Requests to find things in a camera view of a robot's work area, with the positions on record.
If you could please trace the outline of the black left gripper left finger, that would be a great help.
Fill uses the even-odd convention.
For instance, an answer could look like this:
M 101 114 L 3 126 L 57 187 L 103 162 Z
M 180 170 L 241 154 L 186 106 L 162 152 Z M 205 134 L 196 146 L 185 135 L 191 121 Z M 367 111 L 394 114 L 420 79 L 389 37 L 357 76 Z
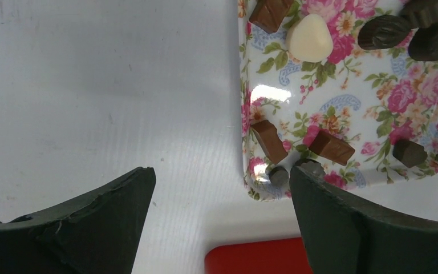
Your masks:
M 156 174 L 138 167 L 85 194 L 0 222 L 0 273 L 131 273 Z

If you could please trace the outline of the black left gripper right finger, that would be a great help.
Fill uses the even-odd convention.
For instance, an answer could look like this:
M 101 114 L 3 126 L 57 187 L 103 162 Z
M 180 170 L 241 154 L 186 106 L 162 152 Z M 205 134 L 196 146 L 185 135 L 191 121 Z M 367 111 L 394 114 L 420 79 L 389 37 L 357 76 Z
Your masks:
M 373 203 L 300 167 L 289 185 L 314 273 L 438 273 L 438 221 Z

